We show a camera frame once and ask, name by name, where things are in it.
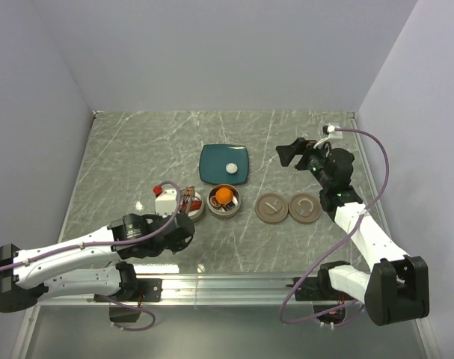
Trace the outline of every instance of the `teal plate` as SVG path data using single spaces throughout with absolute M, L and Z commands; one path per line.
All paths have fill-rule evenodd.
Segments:
M 227 172 L 227 165 L 234 163 L 238 170 Z M 207 144 L 200 154 L 198 171 L 200 179 L 211 185 L 241 185 L 248 178 L 248 151 L 235 144 Z

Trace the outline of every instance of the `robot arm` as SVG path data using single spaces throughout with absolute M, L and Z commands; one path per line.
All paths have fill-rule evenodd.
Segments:
M 342 148 L 332 149 L 329 142 L 304 138 L 297 138 L 288 146 L 277 146 L 277 153 L 284 167 L 294 156 L 302 155 L 295 168 L 309 170 L 320 183 L 323 210 L 345 232 L 350 233 L 359 216 L 364 215 L 352 241 L 371 274 L 344 261 L 322 264 L 318 272 L 320 291 L 325 295 L 345 292 L 365 303 L 369 317 L 377 325 L 428 316 L 428 266 L 421 257 L 410 257 L 398 247 L 365 212 L 363 201 L 350 184 L 353 154 Z
M 0 312 L 10 313 L 32 307 L 38 301 L 60 295 L 95 293 L 115 295 L 124 301 L 138 288 L 133 265 L 119 262 L 127 258 L 157 257 L 163 250 L 173 253 L 187 248 L 193 239 L 193 222 L 178 213 L 160 234 L 135 245 L 123 241 L 141 238 L 162 227 L 170 218 L 159 215 L 124 215 L 109 226 L 90 234 L 49 247 L 20 250 L 15 245 L 0 247 L 0 266 L 24 263 L 0 272 Z M 112 245 L 88 245 L 111 242 Z M 76 246 L 62 251 L 62 248 Z M 57 252 L 34 263 L 29 258 Z M 82 269 L 94 263 L 117 263 L 104 269 Z

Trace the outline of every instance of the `metal table surface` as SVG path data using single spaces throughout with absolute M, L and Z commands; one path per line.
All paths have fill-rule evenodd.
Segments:
M 206 211 L 196 223 L 194 241 L 187 250 L 132 262 L 162 265 L 165 271 L 185 274 L 305 270 L 345 233 L 325 213 L 311 225 L 289 216 L 280 224 L 264 224 L 256 217 L 254 204 L 261 194 L 271 191 L 286 200 L 304 191 L 318 197 L 321 186 L 313 176 L 292 165 L 281 167 L 275 147 L 297 137 L 321 138 L 326 123 L 355 125 L 352 114 L 346 112 L 100 112 L 93 123 L 63 240 L 92 232 L 126 213 L 154 213 L 152 188 L 162 180 L 173 180 L 181 187 L 194 185 L 207 195 L 213 186 L 201 182 L 198 173 L 203 145 L 241 144 L 248 149 L 250 173 L 247 183 L 238 186 L 239 214 L 222 220 Z M 364 200 L 371 200 L 370 178 L 355 135 L 345 133 L 333 146 L 355 155 L 352 185 Z M 376 209 L 372 215 L 379 219 Z M 328 260 L 348 260 L 367 269 L 352 243 Z

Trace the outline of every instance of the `purple cable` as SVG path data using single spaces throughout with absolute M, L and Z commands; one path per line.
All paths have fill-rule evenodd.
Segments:
M 361 135 L 365 135 L 365 136 L 368 136 L 369 138 L 371 138 L 372 140 L 374 140 L 374 142 L 376 142 L 379 146 L 379 148 L 381 149 L 381 151 L 383 152 L 383 157 L 384 157 L 384 165 L 385 165 L 385 172 L 384 172 L 384 182 L 383 182 L 383 186 L 381 187 L 381 189 L 379 190 L 378 192 L 378 195 L 376 197 L 373 198 L 373 200 L 368 203 L 364 210 L 365 211 L 368 211 L 372 206 L 375 205 L 376 202 L 378 202 L 378 200 L 380 199 L 380 197 L 383 195 L 384 193 L 384 190 L 386 189 L 386 186 L 388 184 L 388 179 L 390 177 L 390 161 L 388 159 L 388 155 L 386 153 L 386 149 L 384 148 L 383 144 L 377 139 L 377 137 L 373 136 L 372 134 L 368 133 L 368 132 L 365 132 L 365 131 L 362 131 L 360 129 L 335 129 L 335 131 L 340 131 L 340 132 L 355 132 L 355 133 L 359 133 Z M 300 278 L 300 280 L 298 282 L 296 282 L 296 284 L 293 286 L 292 290 L 290 290 L 290 292 L 288 293 L 288 295 L 285 297 L 285 299 L 283 300 L 283 303 L 281 304 L 280 306 L 280 311 L 278 313 L 278 316 L 280 317 L 280 321 L 284 324 L 296 324 L 296 323 L 302 323 L 302 322 L 307 322 L 311 319 L 315 319 L 315 318 L 318 318 L 319 316 L 322 316 L 323 314 L 326 314 L 326 313 L 329 313 L 330 311 L 332 310 L 339 310 L 339 309 L 342 309 L 345 307 L 344 304 L 342 305 L 339 305 L 337 307 L 333 307 L 333 308 L 330 308 L 328 310 L 326 310 L 326 313 L 324 313 L 325 311 L 323 312 L 320 312 L 320 313 L 316 313 L 316 314 L 313 314 L 312 316 L 306 316 L 304 318 L 298 318 L 298 319 L 285 319 L 283 317 L 283 312 L 285 311 L 285 307 L 286 307 L 286 304 L 288 303 L 288 301 L 291 299 L 291 297 L 293 297 L 293 295 L 295 294 L 295 292 L 298 290 L 298 288 L 303 284 L 303 282 L 307 279 L 307 277 L 311 274 L 312 271 L 315 270 L 315 268 L 317 266 L 319 266 L 319 264 L 325 260 L 326 257 L 328 257 L 330 254 L 332 254 L 333 252 L 335 252 L 336 249 L 338 249 L 339 247 L 341 247 L 342 245 L 344 245 L 345 243 L 347 243 L 347 241 L 349 241 L 353 235 L 356 233 L 356 231 L 358 230 L 358 228 L 360 228 L 360 225 L 361 225 L 361 221 L 363 220 L 363 217 L 364 217 L 364 214 L 360 215 L 358 217 L 358 220 L 356 221 L 356 224 L 355 226 L 353 227 L 352 231 L 350 233 L 348 233 L 345 238 L 343 238 L 341 241 L 339 241 L 336 245 L 334 245 L 333 247 L 331 247 L 330 249 L 328 249 L 326 251 L 325 254 L 323 254 L 311 267 L 309 267 L 309 269 L 305 272 L 305 274 L 303 274 L 303 276 Z M 349 305 L 352 305 L 354 303 L 356 303 L 357 301 L 354 300 L 354 301 L 351 301 L 349 303 Z M 354 319 L 356 318 L 357 316 L 359 315 L 358 314 L 355 314 L 351 319 Z
M 179 212 L 180 204 L 181 204 L 180 188 L 175 182 L 172 182 L 172 181 L 163 181 L 162 183 L 159 184 L 160 187 L 162 187 L 164 185 L 172 185 L 177 190 L 177 206 L 175 207 L 175 210 L 174 210 L 174 213 L 172 213 L 172 216 L 165 222 L 165 224 L 163 226 L 161 226 L 157 230 L 154 230 L 152 233 L 149 233 L 146 236 L 143 236 L 143 237 L 140 237 L 137 239 L 130 239 L 129 241 L 122 241 L 122 243 L 121 244 L 119 243 L 119 245 L 135 245 L 137 243 L 150 239 L 150 238 L 156 236 L 157 234 L 161 233 L 163 230 L 165 230 L 175 220 L 175 216 Z M 85 247 L 93 247 L 93 246 L 98 246 L 98 245 L 111 246 L 113 244 L 114 244 L 113 242 L 91 242 L 91 243 L 85 243 L 84 246 Z M 29 262 L 33 263 L 38 260 L 43 260 L 44 258 L 53 256 L 55 254 L 63 253 L 65 251 L 71 251 L 72 249 L 79 249 L 79 246 L 78 245 L 69 245 L 67 247 L 55 249 L 53 251 L 46 252 L 44 254 L 40 254 L 36 257 L 29 258 Z M 20 267 L 23 265 L 24 265 L 24 262 L 8 264 L 6 266 L 0 267 L 0 271 L 7 271 L 9 269 L 14 269 L 14 268 L 17 268 L 17 267 Z
M 147 325 L 145 327 L 142 327 L 142 328 L 126 328 L 126 327 L 123 327 L 122 325 L 119 325 L 117 323 L 113 323 L 114 327 L 119 328 L 119 329 L 121 329 L 123 331 L 146 331 L 147 329 L 150 329 L 150 328 L 152 328 L 155 325 L 155 322 L 157 320 L 156 317 L 155 317 L 155 314 L 153 314 L 153 312 L 151 312 L 147 308 L 134 307 L 133 305 L 124 304 L 124 303 L 121 303 L 121 302 L 117 301 L 116 299 L 113 299 L 112 297 L 108 297 L 107 295 L 101 295 L 101 297 L 103 297 L 104 299 L 106 299 L 106 300 L 110 301 L 111 303 L 114 303 L 114 304 L 116 304 L 116 305 L 118 305 L 120 307 L 124 307 L 124 308 L 131 309 L 131 310 L 137 310 L 139 312 L 146 313 L 146 314 L 148 314 L 149 316 L 152 317 L 152 322 L 149 325 Z

